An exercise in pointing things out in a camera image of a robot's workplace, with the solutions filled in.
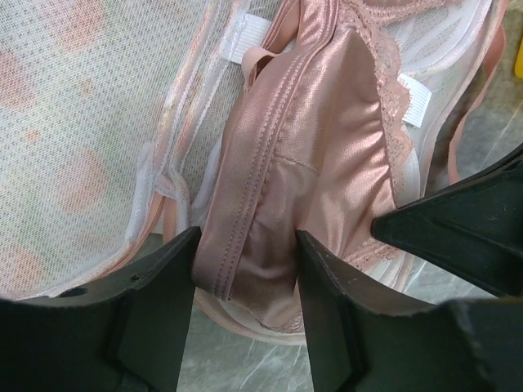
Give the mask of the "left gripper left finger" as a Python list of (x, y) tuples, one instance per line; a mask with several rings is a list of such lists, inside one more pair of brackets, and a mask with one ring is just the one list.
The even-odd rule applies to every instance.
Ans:
[(1, 303), (4, 391), (174, 391), (190, 324), (196, 227), (55, 298)]

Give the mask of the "yellow plastic tray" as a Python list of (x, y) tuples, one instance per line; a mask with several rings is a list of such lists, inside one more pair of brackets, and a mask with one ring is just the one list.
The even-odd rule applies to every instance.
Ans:
[(522, 28), (514, 29), (509, 43), (512, 75), (522, 80)]

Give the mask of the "pink satin bra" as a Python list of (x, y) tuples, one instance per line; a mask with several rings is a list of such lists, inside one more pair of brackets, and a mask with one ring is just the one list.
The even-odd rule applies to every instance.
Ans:
[(242, 59), (192, 269), (195, 300), (259, 341), (304, 338), (297, 230), (401, 290), (405, 252), (373, 220), (420, 198), (434, 144), (502, 54), (504, 1), (285, 1)]

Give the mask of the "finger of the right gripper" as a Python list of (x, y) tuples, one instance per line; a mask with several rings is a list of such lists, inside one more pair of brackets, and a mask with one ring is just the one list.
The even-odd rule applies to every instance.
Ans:
[(375, 219), (373, 237), (497, 296), (522, 294), (522, 148)]

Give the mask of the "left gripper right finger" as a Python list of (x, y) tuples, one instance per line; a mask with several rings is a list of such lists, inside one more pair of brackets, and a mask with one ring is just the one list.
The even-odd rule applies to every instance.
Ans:
[(315, 390), (521, 390), (521, 300), (432, 305), (346, 264), (306, 231), (296, 237)]

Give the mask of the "pink mesh laundry bag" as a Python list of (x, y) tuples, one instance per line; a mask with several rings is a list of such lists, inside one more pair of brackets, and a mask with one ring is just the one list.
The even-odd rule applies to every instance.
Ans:
[(1, 4), (1, 295), (56, 297), (202, 230), (242, 59), (285, 1)]

